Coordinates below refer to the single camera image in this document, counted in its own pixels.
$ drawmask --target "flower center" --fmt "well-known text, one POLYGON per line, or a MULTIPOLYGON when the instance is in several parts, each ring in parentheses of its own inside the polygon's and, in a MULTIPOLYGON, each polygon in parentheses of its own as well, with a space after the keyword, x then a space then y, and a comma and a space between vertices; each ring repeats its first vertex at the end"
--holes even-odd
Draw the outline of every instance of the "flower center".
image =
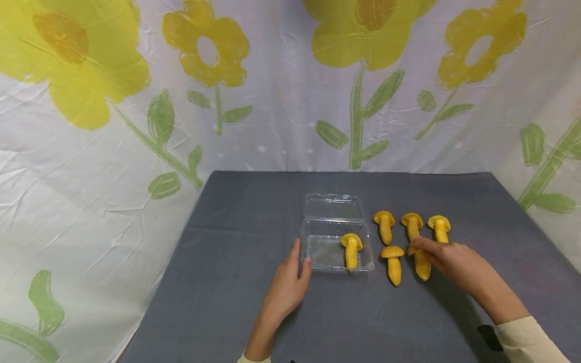
POLYGON ((396 8, 396 0, 357 0, 355 19, 369 30, 381 29, 396 8))
POLYGON ((466 63, 468 67, 475 65, 479 60, 482 59, 482 56, 488 52, 488 49, 490 49, 490 44, 492 44, 492 40, 493 38, 490 35, 478 39, 466 55, 464 63, 466 63))
POLYGON ((214 67, 220 60, 220 55, 214 46, 214 42, 210 38, 198 38, 198 54, 202 61, 210 67, 214 67))
POLYGON ((76 21, 61 14, 37 14, 33 16, 34 26, 42 39, 48 43, 63 60, 81 64, 89 52, 87 31, 76 21))

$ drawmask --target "yellow mushroom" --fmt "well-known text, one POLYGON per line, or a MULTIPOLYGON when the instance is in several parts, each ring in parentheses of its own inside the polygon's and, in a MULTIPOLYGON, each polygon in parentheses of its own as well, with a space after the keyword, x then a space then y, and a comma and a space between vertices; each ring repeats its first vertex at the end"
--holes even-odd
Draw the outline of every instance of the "yellow mushroom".
POLYGON ((428 220, 428 226, 436 232, 438 242, 448 243, 448 234, 450 231, 450 221, 443 215, 433 215, 428 220))
POLYGON ((341 237, 341 244, 345 247, 345 264, 348 269, 357 267, 357 252, 363 249, 361 239, 355 233, 347 233, 341 237))
MULTIPOLYGON (((401 218, 401 224, 407 227, 408 239, 413 241, 419 237, 419 229, 424 226, 422 218, 416 213, 404 214, 401 218)), ((408 255, 413 255, 417 250, 415 248, 409 247, 407 250, 408 255)))
MULTIPOLYGON (((420 216, 416 213, 405 214, 401 218, 401 223, 407 227, 407 235, 410 239, 410 243, 419 237, 419 229, 424 226, 422 218, 420 218, 420 216)), ((419 276, 419 278, 423 281, 429 279, 430 274, 432 273, 432 265, 428 260, 428 255, 426 255, 426 252, 417 250, 410 246, 407 250, 407 254, 414 255, 415 273, 419 276)))
POLYGON ((384 245, 389 245, 392 242, 392 227, 396 225, 396 220, 390 212, 386 210, 380 210, 375 213, 373 217, 373 222, 379 224, 379 234, 381 235, 381 241, 384 245))
POLYGON ((401 263, 398 257, 404 254, 398 246, 388 246, 381 251, 381 257, 388 259, 388 276, 396 287, 401 284, 401 263))
POLYGON ((427 281, 432 273, 432 264, 428 260, 426 251, 419 250, 414 253, 415 258, 415 273, 422 281, 427 281))

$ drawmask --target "wrist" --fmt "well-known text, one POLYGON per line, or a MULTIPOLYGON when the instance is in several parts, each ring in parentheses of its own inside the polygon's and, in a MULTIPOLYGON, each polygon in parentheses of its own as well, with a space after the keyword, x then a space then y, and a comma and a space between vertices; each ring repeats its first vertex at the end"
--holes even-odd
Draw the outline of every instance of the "wrist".
POLYGON ((274 331, 278 329, 282 321, 278 314, 269 311, 268 309, 262 309, 259 316, 256 318, 256 323, 254 324, 256 328, 264 331, 274 331))
POLYGON ((521 299, 504 282, 483 290, 474 299, 496 325, 530 316, 521 299))

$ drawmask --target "forearm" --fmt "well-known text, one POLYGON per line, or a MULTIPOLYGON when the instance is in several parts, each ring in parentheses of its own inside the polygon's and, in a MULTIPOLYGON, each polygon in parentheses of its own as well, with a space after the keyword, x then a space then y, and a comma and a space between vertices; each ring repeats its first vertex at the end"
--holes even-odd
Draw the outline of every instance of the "forearm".
POLYGON ((530 316, 521 299, 500 279, 472 296, 496 324, 504 324, 530 316))
POLYGON ((261 313, 252 329, 250 341, 244 356, 252 362, 262 362, 270 357, 274 336, 280 326, 280 321, 265 313, 261 313))

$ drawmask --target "mushroom stem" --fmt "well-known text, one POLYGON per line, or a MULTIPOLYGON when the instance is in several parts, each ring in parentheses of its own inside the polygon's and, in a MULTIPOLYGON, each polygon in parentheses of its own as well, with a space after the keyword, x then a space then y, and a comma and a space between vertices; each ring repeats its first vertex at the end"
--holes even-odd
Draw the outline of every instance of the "mushroom stem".
POLYGON ((436 221, 436 240, 438 242, 448 243, 448 234, 446 233, 446 222, 443 220, 436 221))
POLYGON ((388 276, 396 287, 401 284, 401 262, 399 258, 388 258, 388 276))
POLYGON ((386 215, 379 219, 379 234, 383 244, 389 245, 392 242, 392 225, 389 223, 389 217, 386 215))
POLYGON ((407 223, 407 235, 410 238, 410 243, 419 237, 418 221, 414 218, 407 223))
POLYGON ((432 273, 432 265, 428 260, 428 255, 426 255, 426 251, 419 250, 414 253, 415 259, 415 273, 418 274, 418 277, 422 279, 422 281, 427 281, 430 278, 430 274, 432 273))
POLYGON ((345 264, 349 269, 357 267, 357 245, 354 242, 349 242, 345 247, 345 264))

